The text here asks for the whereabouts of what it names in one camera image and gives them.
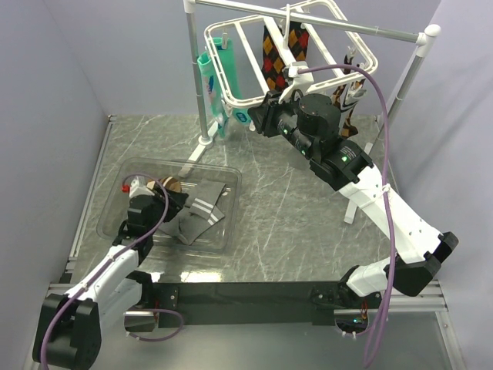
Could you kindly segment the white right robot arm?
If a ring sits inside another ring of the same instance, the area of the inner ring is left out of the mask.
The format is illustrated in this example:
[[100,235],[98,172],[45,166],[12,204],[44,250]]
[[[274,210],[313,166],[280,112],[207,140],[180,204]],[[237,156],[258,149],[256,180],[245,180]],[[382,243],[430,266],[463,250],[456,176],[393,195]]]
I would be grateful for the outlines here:
[[249,108],[255,130],[265,137],[284,137],[308,160],[317,177],[394,240],[394,262],[385,259],[358,266],[342,278],[341,304],[354,308],[389,284],[407,296],[419,295],[458,245],[458,238],[427,224],[384,183],[364,150],[339,134],[340,110],[330,97],[314,93],[281,102],[280,96],[268,92],[259,106]]

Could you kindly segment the white clip sock hanger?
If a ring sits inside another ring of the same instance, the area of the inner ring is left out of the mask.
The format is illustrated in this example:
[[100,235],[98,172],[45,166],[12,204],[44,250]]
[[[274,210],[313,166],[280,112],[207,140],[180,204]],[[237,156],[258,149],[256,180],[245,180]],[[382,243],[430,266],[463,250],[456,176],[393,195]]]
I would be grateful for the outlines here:
[[308,15],[309,8],[315,5],[323,5],[328,8],[336,21],[347,20],[344,13],[334,1],[303,1],[294,5],[286,5],[286,7],[280,10],[279,15],[264,15],[259,10],[254,9],[253,6],[243,4],[240,9],[245,11],[251,10],[253,11],[253,15],[214,23],[206,27],[204,30],[206,49],[213,59],[213,67],[216,75],[220,79],[220,87],[226,94],[225,101],[227,105],[232,106],[233,108],[250,108],[260,105],[263,96],[255,96],[247,99],[235,97],[231,87],[232,79],[227,77],[225,65],[220,60],[219,47],[214,42],[214,31],[229,28],[236,30],[240,38],[240,44],[250,61],[263,94],[267,94],[273,89],[273,84],[268,82],[267,78],[264,77],[261,65],[253,54],[252,47],[243,30],[243,27],[250,23],[263,23],[267,29],[268,36],[270,37],[270,41],[265,42],[264,45],[269,52],[276,52],[278,54],[275,60],[268,62],[267,65],[272,71],[279,72],[285,82],[287,82],[287,87],[281,93],[283,99],[286,99],[287,95],[293,92],[294,89],[300,89],[303,93],[324,93],[329,89],[357,81],[364,77],[359,72],[345,74],[344,70],[348,68],[349,65],[344,64],[335,69],[334,78],[316,82],[313,78],[313,74],[308,71],[307,63],[305,61],[297,60],[292,51],[295,41],[294,37],[290,35],[290,25],[296,21],[296,15]]

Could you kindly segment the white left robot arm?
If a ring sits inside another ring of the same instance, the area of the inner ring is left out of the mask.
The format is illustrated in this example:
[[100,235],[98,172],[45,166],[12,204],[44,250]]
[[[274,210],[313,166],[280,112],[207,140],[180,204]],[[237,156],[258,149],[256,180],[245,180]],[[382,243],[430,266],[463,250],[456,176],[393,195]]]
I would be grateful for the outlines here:
[[150,274],[138,271],[153,248],[153,235],[183,209],[187,195],[156,181],[148,187],[140,176],[127,177],[122,191],[129,196],[126,219],[106,256],[78,284],[43,301],[32,349],[42,369],[89,369],[99,354],[103,332],[129,309],[183,316],[159,307]]

